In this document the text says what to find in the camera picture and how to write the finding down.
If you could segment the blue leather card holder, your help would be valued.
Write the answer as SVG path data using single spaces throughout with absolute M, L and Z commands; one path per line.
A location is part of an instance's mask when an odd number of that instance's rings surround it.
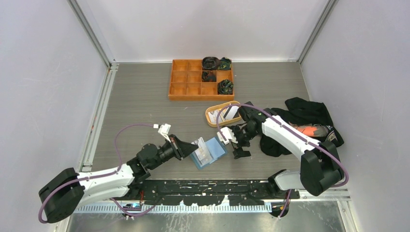
M 196 165 L 198 170 L 203 169 L 204 167 L 212 164 L 213 162 L 217 161 L 224 155 L 228 153 L 225 145 L 220 142 L 217 137 L 213 137 L 207 141 L 205 144 L 210 152 L 210 158 L 206 161 L 199 161 L 193 153 L 190 154 L 191 159 L 193 160 L 194 164 Z

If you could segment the white patterned card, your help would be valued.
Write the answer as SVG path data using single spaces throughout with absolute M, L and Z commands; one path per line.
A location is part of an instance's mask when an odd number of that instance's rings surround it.
M 220 112 L 220 109 L 216 109 L 216 110 L 213 110 L 213 111 L 209 111 L 207 113 L 207 115 L 209 117 L 209 122 L 211 124 L 216 124 L 217 121 L 219 123 L 224 122 L 223 113 L 221 113 L 220 116 L 217 118 L 217 115 L 218 115 L 219 112 Z

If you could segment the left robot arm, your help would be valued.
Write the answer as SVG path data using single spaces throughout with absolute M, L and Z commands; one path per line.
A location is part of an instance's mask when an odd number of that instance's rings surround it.
M 171 134 L 162 146 L 146 144 L 128 162 L 93 173 L 78 173 L 66 168 L 39 190 L 42 202 L 38 213 L 41 223 L 56 223 L 77 208 L 97 201 L 127 197 L 134 200 L 141 193 L 139 185 L 150 177 L 150 171 L 172 158 L 183 160 L 198 145 L 181 141 Z

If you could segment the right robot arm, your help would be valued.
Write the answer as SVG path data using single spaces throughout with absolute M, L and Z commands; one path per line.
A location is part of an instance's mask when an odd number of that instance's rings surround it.
M 288 190 L 304 189 L 319 196 L 329 188 L 347 184 L 349 174 L 341 164 L 336 146 L 304 135 L 285 122 L 277 113 L 252 104 L 239 104 L 244 125 L 227 127 L 222 141 L 230 141 L 236 159 L 250 156 L 243 150 L 255 136 L 266 136 L 282 145 L 300 162 L 298 171 L 282 170 L 269 177 L 269 194 L 281 198 Z

